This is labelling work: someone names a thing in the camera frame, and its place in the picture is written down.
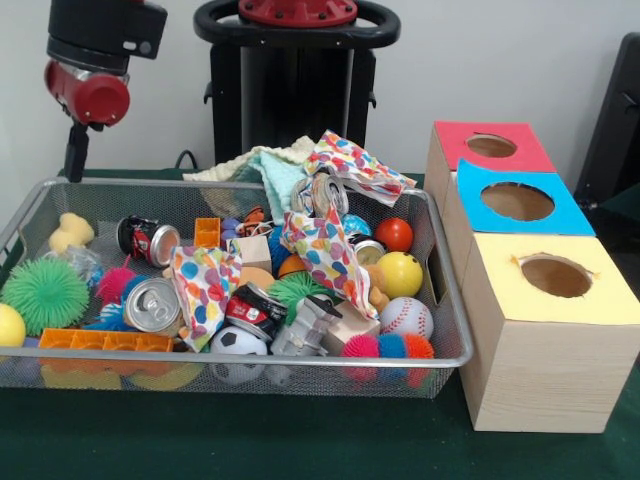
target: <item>green spiky ball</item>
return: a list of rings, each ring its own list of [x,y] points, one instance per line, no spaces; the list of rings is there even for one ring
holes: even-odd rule
[[[45,328],[66,328],[80,320],[89,290],[64,260],[27,260],[11,272],[2,302],[22,315],[27,335],[37,336]]]
[[[290,273],[271,285],[267,293],[289,309],[286,325],[291,325],[296,319],[296,306],[307,295],[328,295],[334,298],[333,292],[317,283],[308,272]]]

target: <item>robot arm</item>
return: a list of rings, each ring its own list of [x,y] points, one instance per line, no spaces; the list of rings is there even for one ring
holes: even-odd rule
[[[131,56],[158,55],[167,12],[144,0],[52,0],[45,82],[73,120],[65,175],[82,179],[89,137],[129,108]]]

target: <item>red ball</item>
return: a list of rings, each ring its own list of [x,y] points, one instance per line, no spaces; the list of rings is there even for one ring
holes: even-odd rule
[[[375,239],[384,243],[390,252],[408,252],[413,244],[413,230],[401,218],[388,218],[378,225]]]

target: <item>red lid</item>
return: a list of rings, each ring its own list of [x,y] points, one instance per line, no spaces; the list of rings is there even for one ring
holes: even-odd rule
[[[352,22],[358,7],[353,0],[240,0],[238,12],[266,25],[322,28]]]
[[[451,171],[461,158],[503,172],[556,171],[527,123],[435,122],[435,129]]]

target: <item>metal mesh basket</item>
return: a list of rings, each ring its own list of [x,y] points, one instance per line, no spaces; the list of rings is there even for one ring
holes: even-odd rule
[[[0,386],[32,388],[125,389],[185,392],[236,392],[293,395],[341,395],[433,398],[455,367],[472,353],[464,307],[451,259],[431,197],[421,190],[404,194],[394,208],[349,194],[351,212],[373,228],[391,216],[413,227],[411,253],[425,270],[417,298],[434,317],[431,339],[436,358],[347,359],[337,357],[256,357],[193,353],[136,353],[95,350],[0,348]],[[175,226],[185,243],[196,217],[244,216],[253,206],[268,211],[264,189],[251,184],[89,180],[44,182],[27,197],[0,235],[0,282],[24,259],[48,250],[58,217],[74,212],[92,224],[91,248],[105,267],[121,266],[125,255],[116,242],[116,225],[137,214]],[[130,267],[158,275],[142,261]],[[87,322],[98,314],[92,300]]]

